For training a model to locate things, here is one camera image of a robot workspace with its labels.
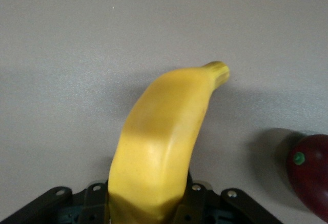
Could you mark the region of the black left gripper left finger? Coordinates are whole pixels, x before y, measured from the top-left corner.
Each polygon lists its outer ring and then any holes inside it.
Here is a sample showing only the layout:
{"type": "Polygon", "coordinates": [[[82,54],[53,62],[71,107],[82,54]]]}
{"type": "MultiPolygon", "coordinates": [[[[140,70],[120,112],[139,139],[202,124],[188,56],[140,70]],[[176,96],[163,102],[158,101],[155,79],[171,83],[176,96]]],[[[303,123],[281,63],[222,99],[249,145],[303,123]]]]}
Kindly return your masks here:
{"type": "Polygon", "coordinates": [[[78,224],[110,224],[108,182],[91,183],[85,191],[78,224]]]}

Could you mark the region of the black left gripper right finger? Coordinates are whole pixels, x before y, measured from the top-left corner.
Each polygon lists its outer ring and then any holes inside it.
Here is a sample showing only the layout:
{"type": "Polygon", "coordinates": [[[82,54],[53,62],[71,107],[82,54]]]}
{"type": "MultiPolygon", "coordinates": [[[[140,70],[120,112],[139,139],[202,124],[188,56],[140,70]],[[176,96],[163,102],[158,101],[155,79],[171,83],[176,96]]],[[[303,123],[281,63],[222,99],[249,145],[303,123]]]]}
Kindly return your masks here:
{"type": "Polygon", "coordinates": [[[203,180],[194,180],[188,172],[187,185],[179,203],[173,224],[206,224],[207,193],[212,186],[203,180]]]}

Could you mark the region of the yellow banana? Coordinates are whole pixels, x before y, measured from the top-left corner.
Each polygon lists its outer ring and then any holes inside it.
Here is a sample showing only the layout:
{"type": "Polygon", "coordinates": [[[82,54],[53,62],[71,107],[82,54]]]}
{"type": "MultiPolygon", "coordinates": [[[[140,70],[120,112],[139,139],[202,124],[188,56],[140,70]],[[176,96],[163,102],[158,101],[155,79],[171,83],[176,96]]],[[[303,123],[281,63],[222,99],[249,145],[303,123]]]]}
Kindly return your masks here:
{"type": "Polygon", "coordinates": [[[164,224],[181,202],[212,93],[230,76],[223,62],[153,81],[121,130],[108,181],[111,224],[164,224]]]}

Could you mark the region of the red yellow mango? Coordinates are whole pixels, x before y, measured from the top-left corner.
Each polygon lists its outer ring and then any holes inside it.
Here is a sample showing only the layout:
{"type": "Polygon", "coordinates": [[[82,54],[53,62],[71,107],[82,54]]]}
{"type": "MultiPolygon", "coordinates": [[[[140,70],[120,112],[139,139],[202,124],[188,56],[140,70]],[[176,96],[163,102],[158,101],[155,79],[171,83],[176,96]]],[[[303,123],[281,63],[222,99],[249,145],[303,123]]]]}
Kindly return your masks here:
{"type": "Polygon", "coordinates": [[[286,171],[301,202],[328,223],[328,135],[302,138],[288,152],[286,171]]]}

